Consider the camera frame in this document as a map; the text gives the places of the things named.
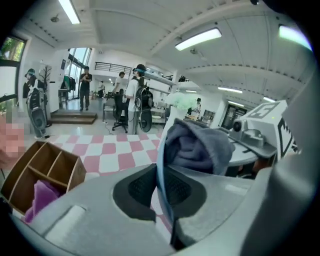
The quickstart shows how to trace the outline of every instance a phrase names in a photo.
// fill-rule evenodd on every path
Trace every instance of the backpack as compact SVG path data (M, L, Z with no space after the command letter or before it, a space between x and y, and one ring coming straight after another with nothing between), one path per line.
M134 100L136 108L140 111L151 109L154 105L154 95L149 91L149 85L144 84L141 86L138 78L133 79L138 82L138 90Z

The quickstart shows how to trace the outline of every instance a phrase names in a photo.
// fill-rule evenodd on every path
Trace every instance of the man in white t-shirt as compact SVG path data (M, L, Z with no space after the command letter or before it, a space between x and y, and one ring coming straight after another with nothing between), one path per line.
M146 67L139 64L134 69L134 74L136 78L133 78L125 91L125 97L130 99L128 107L128 134L135 135L138 133L138 121L139 121L139 109L136 107L136 93L139 87L139 83L144 84L144 75L146 72Z
M123 90L126 89L124 77L125 77L125 72L120 72L119 77L116 78L114 83L114 89L113 89L114 93L118 93L120 89L123 89Z

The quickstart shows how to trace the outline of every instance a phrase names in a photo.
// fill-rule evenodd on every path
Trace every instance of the white plastic machine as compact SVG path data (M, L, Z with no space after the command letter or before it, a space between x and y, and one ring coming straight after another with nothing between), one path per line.
M293 151L294 138L282 118L287 106L285 100L264 103L234 121L228 131L235 150L227 176L236 176L239 166L248 174L259 158L274 163Z

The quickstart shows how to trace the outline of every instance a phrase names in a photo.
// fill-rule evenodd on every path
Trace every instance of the man in black clothing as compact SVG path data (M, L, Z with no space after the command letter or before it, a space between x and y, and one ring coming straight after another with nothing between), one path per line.
M89 92L90 82L92 81L92 74L89 74L89 67L84 68L84 74L80 76L80 111L84 110L84 98L85 98L85 110L89 108Z

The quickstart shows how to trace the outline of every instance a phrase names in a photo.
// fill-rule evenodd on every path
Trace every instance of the checkered floor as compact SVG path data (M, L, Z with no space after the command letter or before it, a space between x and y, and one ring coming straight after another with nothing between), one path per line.
M87 171L86 180L112 175L118 171L155 163L161 134L141 135L59 135L49 142L80 156ZM156 228L169 243L172 227L163 215L158 192L154 191L151 208L156 212Z

